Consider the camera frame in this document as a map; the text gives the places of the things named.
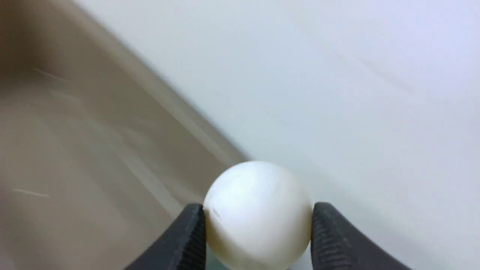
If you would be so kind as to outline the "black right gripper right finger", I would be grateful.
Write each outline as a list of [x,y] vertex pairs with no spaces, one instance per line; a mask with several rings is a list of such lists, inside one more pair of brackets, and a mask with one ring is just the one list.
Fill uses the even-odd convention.
[[316,202],[310,240],[314,270],[408,270],[328,202]]

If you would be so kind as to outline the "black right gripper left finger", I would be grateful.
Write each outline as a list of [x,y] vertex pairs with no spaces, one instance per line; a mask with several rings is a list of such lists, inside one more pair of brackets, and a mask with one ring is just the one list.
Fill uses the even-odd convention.
[[206,216],[202,204],[187,204],[161,236],[127,270],[204,270]]

